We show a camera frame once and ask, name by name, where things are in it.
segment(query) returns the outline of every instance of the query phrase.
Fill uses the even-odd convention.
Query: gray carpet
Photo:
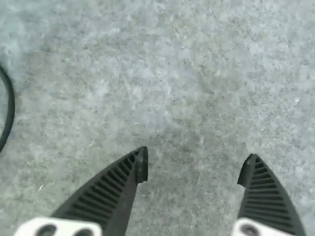
[[[1,236],[142,145],[127,235],[229,235],[252,152],[315,235],[314,32],[311,0],[0,1]]]

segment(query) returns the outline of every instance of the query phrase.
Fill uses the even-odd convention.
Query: black cord
[[[4,83],[4,87],[6,89],[6,93],[8,97],[6,120],[5,120],[3,132],[0,138],[0,152],[1,152],[12,129],[13,120],[14,120],[14,112],[15,112],[15,101],[14,101],[14,90],[13,90],[11,80],[1,66],[0,66],[0,77]]]

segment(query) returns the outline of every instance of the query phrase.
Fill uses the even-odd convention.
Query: speckled gray surface
[[[127,235],[228,235],[251,152],[315,235],[314,23],[311,0],[2,0],[1,236],[142,145]]]

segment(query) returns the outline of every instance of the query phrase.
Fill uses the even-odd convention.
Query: screw hole
[[[56,226],[45,225],[39,229],[36,236],[53,236],[56,232]]]
[[[247,236],[259,236],[258,230],[252,225],[241,226],[241,231]]]
[[[88,229],[78,231],[74,236],[93,236],[93,232]]]

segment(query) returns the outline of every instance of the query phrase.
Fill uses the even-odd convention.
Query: black ridged part
[[[238,184],[246,188],[238,218],[249,218],[275,229],[305,236],[300,218],[282,185],[263,160],[251,154]]]
[[[137,185],[148,179],[148,149],[140,147],[99,172],[52,217],[98,223],[104,236],[124,236]]]

